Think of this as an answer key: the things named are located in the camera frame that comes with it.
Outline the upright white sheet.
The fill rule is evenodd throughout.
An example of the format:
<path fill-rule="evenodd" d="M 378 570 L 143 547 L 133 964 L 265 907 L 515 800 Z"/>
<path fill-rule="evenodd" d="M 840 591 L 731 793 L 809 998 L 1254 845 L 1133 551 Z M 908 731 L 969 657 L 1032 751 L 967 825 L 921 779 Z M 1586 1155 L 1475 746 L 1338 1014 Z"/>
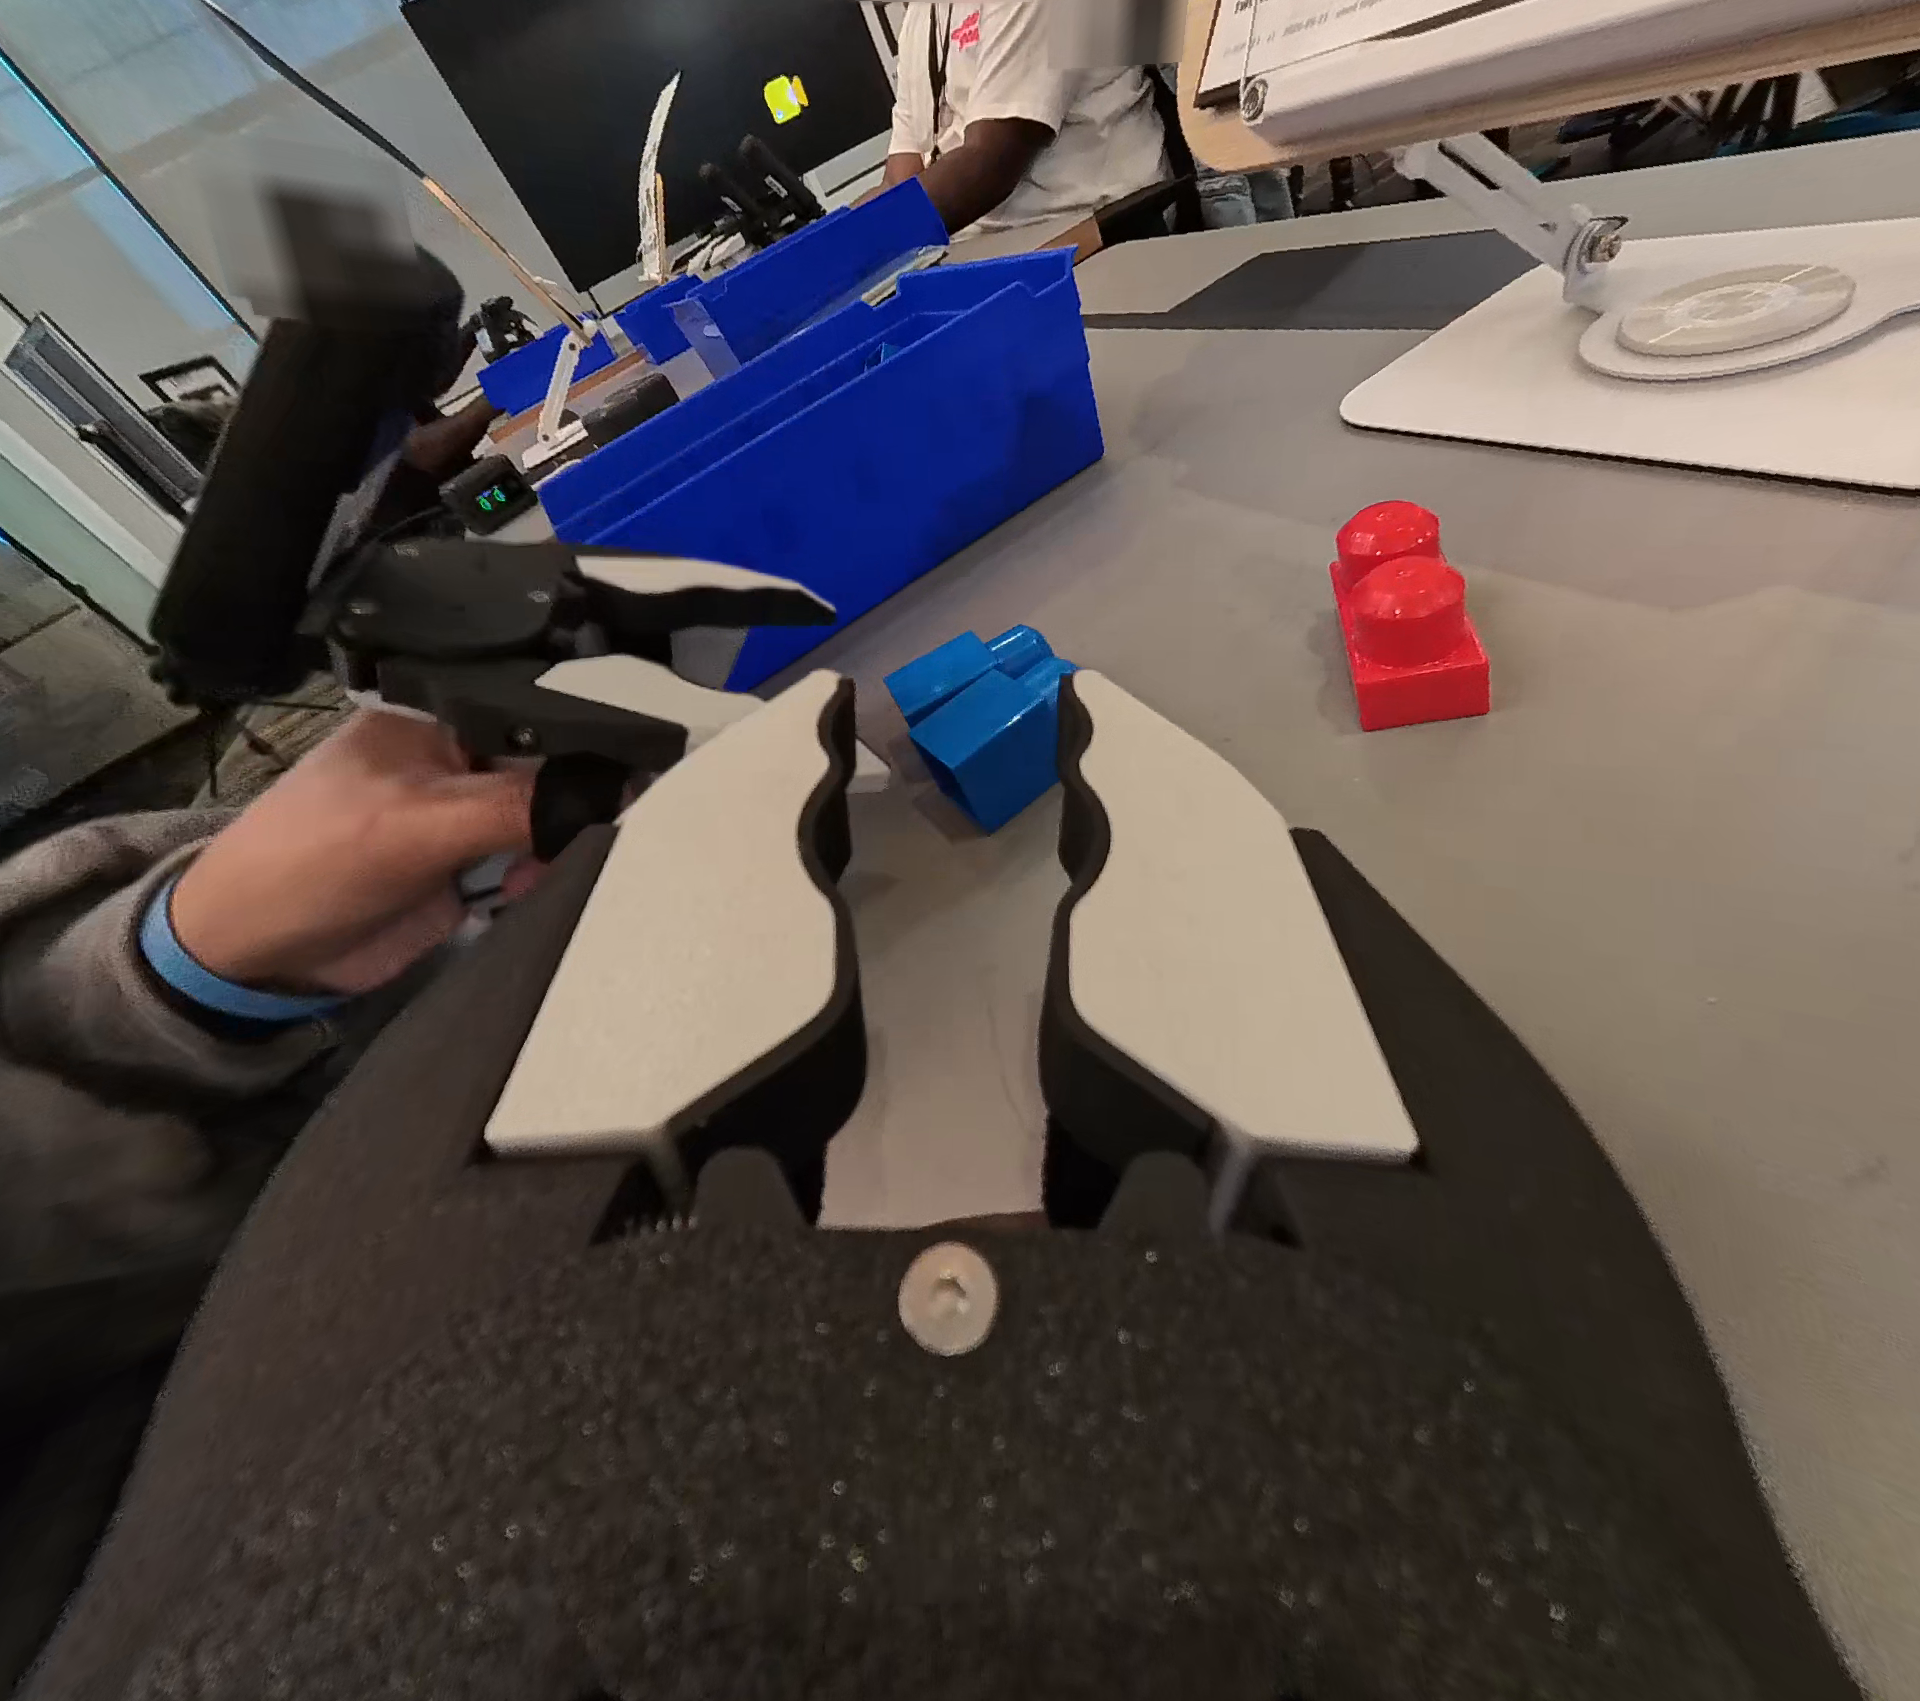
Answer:
<path fill-rule="evenodd" d="M 647 286 L 668 278 L 668 233 L 663 207 L 663 178 L 660 173 L 661 144 L 671 107 L 682 85 L 682 70 L 674 70 L 652 103 L 636 170 L 636 272 Z"/>

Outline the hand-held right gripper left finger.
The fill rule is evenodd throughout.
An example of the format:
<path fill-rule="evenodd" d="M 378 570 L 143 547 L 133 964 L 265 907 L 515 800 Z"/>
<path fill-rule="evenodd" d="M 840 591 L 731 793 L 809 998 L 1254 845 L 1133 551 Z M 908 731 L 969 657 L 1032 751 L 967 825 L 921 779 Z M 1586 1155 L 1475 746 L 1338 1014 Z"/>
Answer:
<path fill-rule="evenodd" d="M 611 830 L 483 1128 L 496 1162 L 629 1162 L 687 1214 L 774 1162 L 801 1222 L 868 1079 L 851 908 L 855 691 L 816 671 L 687 755 Z"/>

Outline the blue tall toy block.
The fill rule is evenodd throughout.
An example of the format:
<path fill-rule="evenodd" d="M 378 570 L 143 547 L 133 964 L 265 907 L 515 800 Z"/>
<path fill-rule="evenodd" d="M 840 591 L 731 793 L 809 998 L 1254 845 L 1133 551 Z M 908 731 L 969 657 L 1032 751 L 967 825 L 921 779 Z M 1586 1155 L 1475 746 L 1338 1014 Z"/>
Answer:
<path fill-rule="evenodd" d="M 935 789 L 995 833 L 1058 780 L 1060 691 L 1076 665 L 1044 659 L 1022 674 L 987 668 L 908 729 Z"/>

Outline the person's left hand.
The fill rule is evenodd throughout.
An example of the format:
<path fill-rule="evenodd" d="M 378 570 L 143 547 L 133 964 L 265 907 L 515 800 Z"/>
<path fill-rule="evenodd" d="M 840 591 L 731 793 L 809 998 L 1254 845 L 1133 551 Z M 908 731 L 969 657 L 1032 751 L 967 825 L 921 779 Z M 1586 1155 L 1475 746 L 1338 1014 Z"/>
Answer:
<path fill-rule="evenodd" d="M 468 872 L 505 859 L 507 895 L 539 878 L 533 783 L 531 764 L 478 764 L 441 726 L 355 712 L 179 872 L 166 927 L 224 985 L 372 992 L 457 933 Z"/>

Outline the blue divided plastic bin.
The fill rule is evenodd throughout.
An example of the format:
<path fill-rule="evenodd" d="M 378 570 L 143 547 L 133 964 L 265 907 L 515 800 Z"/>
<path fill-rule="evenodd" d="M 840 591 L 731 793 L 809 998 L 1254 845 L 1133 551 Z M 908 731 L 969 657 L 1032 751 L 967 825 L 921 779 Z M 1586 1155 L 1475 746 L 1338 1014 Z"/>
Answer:
<path fill-rule="evenodd" d="M 809 586 L 832 626 L 1105 453 L 1067 248 L 905 274 L 552 475 L 553 534 Z"/>

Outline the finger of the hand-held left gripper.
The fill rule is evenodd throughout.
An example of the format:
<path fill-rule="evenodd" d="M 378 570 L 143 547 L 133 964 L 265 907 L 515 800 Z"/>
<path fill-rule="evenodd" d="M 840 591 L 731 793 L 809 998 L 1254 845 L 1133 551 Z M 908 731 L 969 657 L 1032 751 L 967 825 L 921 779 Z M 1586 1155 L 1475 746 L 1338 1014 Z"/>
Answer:
<path fill-rule="evenodd" d="M 559 718 L 547 718 L 536 756 L 593 755 L 614 761 L 615 748 L 640 753 L 657 740 L 656 729 L 677 729 L 683 753 L 663 775 L 701 795 L 879 795 L 893 771 L 860 736 L 850 761 L 837 755 L 833 723 L 840 688 L 851 683 L 814 671 L 772 698 L 693 685 L 670 668 L 631 659 L 600 657 L 547 668 L 536 685 L 564 702 L 582 702 L 587 717 L 609 715 L 611 736 L 562 739 Z"/>
<path fill-rule="evenodd" d="M 608 652 L 683 681 L 731 681 L 754 630 L 829 629 L 837 617 L 806 584 L 706 559 L 575 548 L 574 577 Z"/>

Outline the red two-stud toy block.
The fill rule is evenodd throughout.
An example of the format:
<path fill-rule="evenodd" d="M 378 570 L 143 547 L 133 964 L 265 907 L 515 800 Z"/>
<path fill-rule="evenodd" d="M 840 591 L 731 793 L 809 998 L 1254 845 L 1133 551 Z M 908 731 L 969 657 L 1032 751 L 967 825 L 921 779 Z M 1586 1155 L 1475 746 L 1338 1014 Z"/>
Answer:
<path fill-rule="evenodd" d="M 1437 517 L 1386 499 L 1333 537 L 1331 603 L 1362 731 L 1481 718 L 1491 674 Z"/>

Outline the black charger green display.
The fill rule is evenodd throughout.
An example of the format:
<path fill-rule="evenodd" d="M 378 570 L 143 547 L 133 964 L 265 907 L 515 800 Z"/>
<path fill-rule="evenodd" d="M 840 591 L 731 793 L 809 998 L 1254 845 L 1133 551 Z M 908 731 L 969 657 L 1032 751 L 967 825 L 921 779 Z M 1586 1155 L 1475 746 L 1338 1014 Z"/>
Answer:
<path fill-rule="evenodd" d="M 473 459 L 437 488 L 444 515 L 468 537 L 494 537 L 538 510 L 538 492 L 504 454 Z"/>

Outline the blue wristband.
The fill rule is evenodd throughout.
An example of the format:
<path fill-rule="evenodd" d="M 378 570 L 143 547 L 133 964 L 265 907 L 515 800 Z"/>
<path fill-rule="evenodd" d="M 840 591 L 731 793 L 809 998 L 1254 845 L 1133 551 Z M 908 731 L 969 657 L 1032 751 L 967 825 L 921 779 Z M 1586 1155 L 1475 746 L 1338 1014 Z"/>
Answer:
<path fill-rule="evenodd" d="M 324 1020 L 347 1004 L 344 994 L 288 992 L 234 981 L 206 968 L 179 941 L 175 896 L 179 875 L 158 886 L 138 918 L 133 947 L 159 991 L 200 1017 L 250 1031 Z"/>

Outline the grey desk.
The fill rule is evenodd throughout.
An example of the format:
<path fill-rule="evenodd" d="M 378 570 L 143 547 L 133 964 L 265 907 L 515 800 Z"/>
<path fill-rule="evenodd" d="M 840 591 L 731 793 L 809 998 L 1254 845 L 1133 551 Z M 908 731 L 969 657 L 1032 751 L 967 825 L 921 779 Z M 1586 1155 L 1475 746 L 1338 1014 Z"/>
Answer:
<path fill-rule="evenodd" d="M 1165 312 L 1265 250 L 1452 234 L 1445 200 L 1077 271 Z M 1038 626 L 1322 830 L 1515 1033 L 1690 1292 L 1775 1515 L 1876 1697 L 1915 1697 L 1915 501 L 1345 429 L 1409 332 L 1088 334 L 1108 453 L 807 659 L 891 787 L 850 901 L 872 1061 L 827 1219 L 1020 1209 L 1039 1169 L 1058 796 L 975 834 L 881 677 Z M 1360 509 L 1430 509 L 1491 708 L 1362 731 Z"/>

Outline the black cylindrical container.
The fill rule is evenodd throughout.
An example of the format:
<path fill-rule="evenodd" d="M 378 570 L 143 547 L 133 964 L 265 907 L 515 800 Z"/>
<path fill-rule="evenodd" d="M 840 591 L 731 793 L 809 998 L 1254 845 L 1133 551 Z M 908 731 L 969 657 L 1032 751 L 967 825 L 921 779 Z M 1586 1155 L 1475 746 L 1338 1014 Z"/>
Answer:
<path fill-rule="evenodd" d="M 608 446 L 624 439 L 682 398 L 674 382 L 657 369 L 636 373 L 618 385 L 606 385 L 600 394 L 602 398 L 589 411 L 580 409 L 580 423 L 591 446 Z"/>

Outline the large black screen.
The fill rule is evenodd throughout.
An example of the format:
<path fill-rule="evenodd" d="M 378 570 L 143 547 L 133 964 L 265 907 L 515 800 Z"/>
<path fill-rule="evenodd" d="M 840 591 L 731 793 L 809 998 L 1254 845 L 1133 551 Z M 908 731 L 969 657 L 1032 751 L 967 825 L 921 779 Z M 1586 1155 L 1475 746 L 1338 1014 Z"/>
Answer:
<path fill-rule="evenodd" d="M 731 160 L 743 134 L 809 174 L 893 117 L 875 30 L 851 0 L 410 0 L 399 12 L 580 290 L 636 268 L 638 164 L 674 70 L 660 157 L 671 241 L 712 226 L 722 207 L 700 164 Z M 776 75 L 807 95 L 783 126 L 761 101 Z"/>

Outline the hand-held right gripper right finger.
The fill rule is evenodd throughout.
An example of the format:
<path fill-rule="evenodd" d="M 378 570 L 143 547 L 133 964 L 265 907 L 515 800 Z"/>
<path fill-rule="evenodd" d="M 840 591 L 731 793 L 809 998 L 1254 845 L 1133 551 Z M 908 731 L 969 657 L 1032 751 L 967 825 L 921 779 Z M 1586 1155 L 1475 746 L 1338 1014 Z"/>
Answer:
<path fill-rule="evenodd" d="M 1211 1231 L 1283 1164 L 1412 1171 L 1422 1140 L 1281 813 L 1108 677 L 1060 692 L 1038 1012 L 1042 1214 L 1092 1231 L 1149 1160 Z"/>

